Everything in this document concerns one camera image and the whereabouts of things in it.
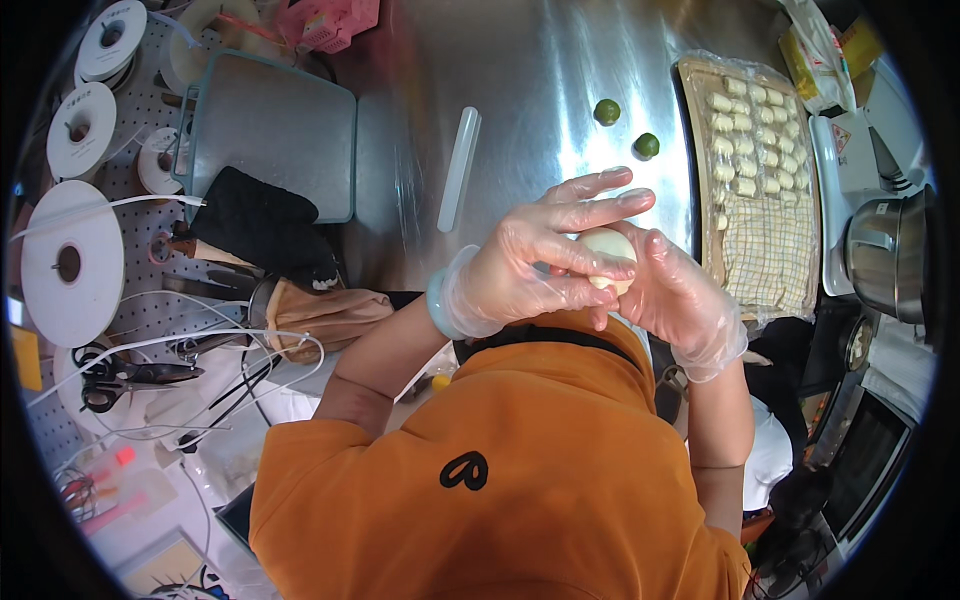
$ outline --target black oven mitt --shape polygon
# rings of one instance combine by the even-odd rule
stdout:
[[[224,167],[204,196],[190,229],[229,252],[307,289],[337,280],[333,250],[317,232],[317,207],[303,196]]]

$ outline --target black logo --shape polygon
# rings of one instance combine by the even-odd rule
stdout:
[[[453,475],[453,471],[460,466],[464,467],[456,475]],[[471,450],[446,464],[444,470],[440,471],[440,485],[445,488],[452,488],[462,481],[468,490],[476,492],[487,485],[488,470],[487,459],[483,457],[483,454]]]

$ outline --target green dough ball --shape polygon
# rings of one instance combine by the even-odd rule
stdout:
[[[601,125],[613,125],[620,118],[620,106],[610,98],[605,98],[593,109],[593,118]]]
[[[660,141],[652,133],[645,133],[634,142],[634,150],[644,158],[652,158],[660,153]]]

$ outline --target scissors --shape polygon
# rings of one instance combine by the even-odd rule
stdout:
[[[97,351],[88,352],[88,348]],[[107,348],[97,342],[90,342],[85,346],[73,349],[73,362],[78,367],[96,358]],[[176,386],[169,385],[179,381],[186,381],[204,374],[203,369],[188,365],[172,365],[150,363],[135,365],[111,355],[103,362],[90,365],[83,373],[84,388],[81,392],[84,406],[81,410],[103,414],[113,408],[117,399],[127,392],[141,390],[174,390]]]

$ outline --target stainless steel countertop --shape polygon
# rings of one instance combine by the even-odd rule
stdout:
[[[774,0],[450,2],[382,0],[380,21],[330,57],[358,99],[356,215],[345,226],[352,286],[422,290],[515,204],[616,166],[657,205],[636,218],[694,250],[690,150],[675,87],[681,53],[703,48],[785,72]],[[604,128],[593,107],[613,98]],[[467,193],[450,233],[437,216],[460,113],[483,117]],[[632,155],[644,132],[660,155]]]

